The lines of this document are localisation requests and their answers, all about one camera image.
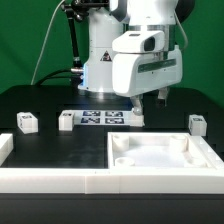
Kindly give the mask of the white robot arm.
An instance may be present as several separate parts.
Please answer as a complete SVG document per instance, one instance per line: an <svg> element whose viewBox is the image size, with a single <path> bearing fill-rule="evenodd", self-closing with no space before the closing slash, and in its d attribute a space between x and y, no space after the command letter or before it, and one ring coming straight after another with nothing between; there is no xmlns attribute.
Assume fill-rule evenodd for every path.
<svg viewBox="0 0 224 224"><path fill-rule="evenodd" d="M143 114L142 95L182 79L182 48L175 29L190 15L195 0L92 0L89 58L78 89L96 97L118 95Z"/></svg>

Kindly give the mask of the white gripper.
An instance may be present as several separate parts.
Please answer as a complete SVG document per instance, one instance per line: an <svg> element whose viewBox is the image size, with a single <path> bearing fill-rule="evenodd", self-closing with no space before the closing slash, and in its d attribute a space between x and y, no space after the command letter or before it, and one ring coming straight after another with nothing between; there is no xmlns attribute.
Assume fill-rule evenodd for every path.
<svg viewBox="0 0 224 224"><path fill-rule="evenodd" d="M112 43L116 55L112 62L112 86L117 95L131 97L132 111L143 114L140 94L160 89L157 102L166 106L167 86L182 79L182 55L178 46L165 53L163 31L127 31Z"/></svg>

